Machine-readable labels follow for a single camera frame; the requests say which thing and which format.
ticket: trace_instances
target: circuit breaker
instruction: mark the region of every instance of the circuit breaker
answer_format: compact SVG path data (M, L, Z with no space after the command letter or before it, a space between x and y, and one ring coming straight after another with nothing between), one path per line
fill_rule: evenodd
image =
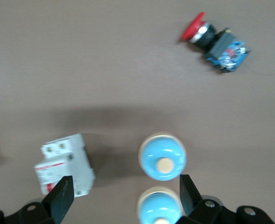
M41 191L47 195L63 176L72 176L74 196L87 195L95 174L90 166L81 134L46 143L41 147L44 160L35 165Z

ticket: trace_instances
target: table surface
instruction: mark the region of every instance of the table surface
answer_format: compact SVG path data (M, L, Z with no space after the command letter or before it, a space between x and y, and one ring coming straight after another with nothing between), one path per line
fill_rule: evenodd
M201 11L252 49L220 75L179 42ZM139 195L158 182L138 164L157 132L185 145L203 195L275 222L275 0L0 0L0 209L42 197L40 146L82 133L96 173L63 223L137 224Z

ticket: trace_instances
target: light blue button cap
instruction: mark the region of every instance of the light blue button cap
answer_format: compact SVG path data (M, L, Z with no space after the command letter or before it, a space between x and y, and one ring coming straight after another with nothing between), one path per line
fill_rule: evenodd
M149 177L168 181L181 174L187 156L180 140L172 135L159 134L144 141L140 148L139 162Z
M141 224L175 224L182 216L181 206L169 194L158 192L147 196L140 205Z

